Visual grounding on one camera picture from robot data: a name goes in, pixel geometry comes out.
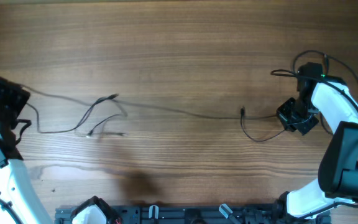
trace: wooden surface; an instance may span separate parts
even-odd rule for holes
[[[302,50],[341,58],[358,73],[358,2],[213,1],[0,6],[0,76],[92,102],[119,99],[215,116],[275,112],[296,82],[271,77]],[[315,55],[301,60],[319,62]],[[332,63],[332,75],[351,76]],[[33,94],[44,131],[73,127],[87,109]],[[104,130],[85,134],[118,109],[96,108],[77,132],[38,134],[18,148],[51,216],[97,195],[111,205],[161,202],[219,205],[273,202],[316,178],[330,136],[284,133],[254,143],[239,120],[210,120],[126,106]],[[21,118],[35,114],[26,108]],[[255,138],[282,129],[277,119],[248,121]],[[334,223],[358,223],[339,208]]]

